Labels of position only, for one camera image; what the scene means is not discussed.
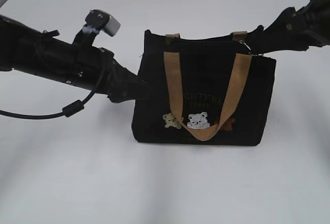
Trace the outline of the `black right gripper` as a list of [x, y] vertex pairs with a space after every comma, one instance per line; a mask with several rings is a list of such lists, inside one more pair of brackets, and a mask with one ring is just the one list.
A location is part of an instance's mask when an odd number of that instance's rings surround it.
[[329, 46], [329, 5], [286, 8], [269, 27], [259, 25], [249, 32], [249, 48], [254, 55], [306, 51], [311, 46]]

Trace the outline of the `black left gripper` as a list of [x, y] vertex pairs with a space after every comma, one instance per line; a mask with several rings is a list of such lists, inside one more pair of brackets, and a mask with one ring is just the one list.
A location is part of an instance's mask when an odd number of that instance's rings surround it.
[[114, 53], [105, 48], [79, 51], [73, 71], [64, 75], [64, 83], [96, 94], [106, 95], [111, 102], [147, 99], [149, 86], [137, 75], [120, 65]]

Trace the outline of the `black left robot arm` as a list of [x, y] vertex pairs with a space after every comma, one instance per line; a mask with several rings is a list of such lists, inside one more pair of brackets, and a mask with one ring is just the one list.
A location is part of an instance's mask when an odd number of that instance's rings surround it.
[[39, 32], [1, 16], [1, 71], [16, 70], [107, 95], [111, 102], [147, 99], [150, 88], [121, 66], [114, 53], [78, 39], [58, 40], [58, 31]]

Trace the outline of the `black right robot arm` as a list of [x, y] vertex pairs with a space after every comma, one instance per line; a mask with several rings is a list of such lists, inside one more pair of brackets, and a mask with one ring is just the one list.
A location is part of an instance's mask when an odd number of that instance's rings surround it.
[[256, 55], [328, 46], [329, 0], [309, 0], [299, 10], [288, 7], [267, 28], [260, 25], [248, 33], [245, 42]]

